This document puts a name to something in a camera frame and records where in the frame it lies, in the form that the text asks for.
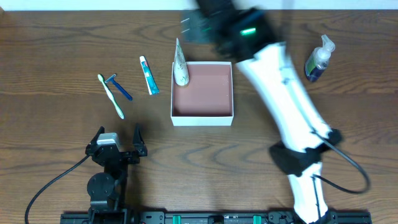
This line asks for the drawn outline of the white lotion tube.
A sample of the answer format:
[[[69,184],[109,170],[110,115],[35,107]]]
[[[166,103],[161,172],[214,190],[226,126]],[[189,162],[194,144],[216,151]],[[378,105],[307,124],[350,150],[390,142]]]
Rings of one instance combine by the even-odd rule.
[[[174,80],[178,86],[187,86],[189,83],[189,74],[185,56],[180,46],[179,39],[176,39],[176,48],[173,65]]]

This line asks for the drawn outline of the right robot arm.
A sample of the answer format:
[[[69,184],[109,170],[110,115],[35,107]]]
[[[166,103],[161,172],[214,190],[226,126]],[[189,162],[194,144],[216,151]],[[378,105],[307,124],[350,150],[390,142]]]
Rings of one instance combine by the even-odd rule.
[[[196,0],[196,4],[205,21],[201,32],[249,80],[277,125],[281,140],[269,154],[289,179],[294,212],[303,223],[324,222],[328,206],[317,177],[322,153],[339,132],[314,107],[285,41],[263,10],[239,10],[234,2],[222,0]]]

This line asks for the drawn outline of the green white toothbrush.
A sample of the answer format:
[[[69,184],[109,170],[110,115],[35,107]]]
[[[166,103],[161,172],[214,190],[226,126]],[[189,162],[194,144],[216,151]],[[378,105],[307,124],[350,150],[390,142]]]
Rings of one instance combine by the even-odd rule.
[[[115,98],[114,98],[113,93],[111,92],[111,90],[109,89],[109,87],[107,86],[107,84],[105,83],[104,77],[102,76],[102,74],[98,74],[97,77],[98,77],[98,80],[99,80],[99,81],[101,82],[101,84],[103,85],[103,87],[104,87],[104,89],[105,89],[105,92],[106,92],[108,98],[111,100],[112,104],[114,105],[115,110],[116,110],[118,116],[119,116],[121,119],[124,119],[124,118],[125,118],[124,113],[123,113],[122,109],[119,107],[119,105],[117,104],[117,102],[116,102],[116,100],[115,100]]]

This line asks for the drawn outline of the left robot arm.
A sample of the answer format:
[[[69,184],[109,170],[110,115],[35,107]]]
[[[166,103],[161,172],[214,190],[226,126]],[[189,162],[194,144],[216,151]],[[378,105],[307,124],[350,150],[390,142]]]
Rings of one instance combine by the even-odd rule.
[[[147,148],[137,124],[132,139],[133,149],[119,150],[116,133],[106,133],[100,127],[85,149],[92,161],[104,168],[87,183],[90,196],[88,219],[85,223],[139,223],[139,215],[125,203],[128,166],[140,163],[147,156]]]

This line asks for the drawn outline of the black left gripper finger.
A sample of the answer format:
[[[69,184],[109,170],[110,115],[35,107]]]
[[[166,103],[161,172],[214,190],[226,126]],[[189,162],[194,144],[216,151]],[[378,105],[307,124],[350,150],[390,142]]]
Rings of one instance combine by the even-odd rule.
[[[91,140],[91,143],[92,143],[92,144],[96,144],[96,143],[97,143],[97,140],[98,140],[98,138],[99,138],[99,136],[100,136],[101,134],[103,134],[103,133],[104,133],[104,127],[101,126],[101,127],[99,128],[99,130],[97,131],[97,133],[95,134],[94,138]]]
[[[138,123],[136,123],[136,126],[135,126],[132,144],[137,151],[145,151],[146,150],[146,145],[141,136],[140,127],[139,127]]]

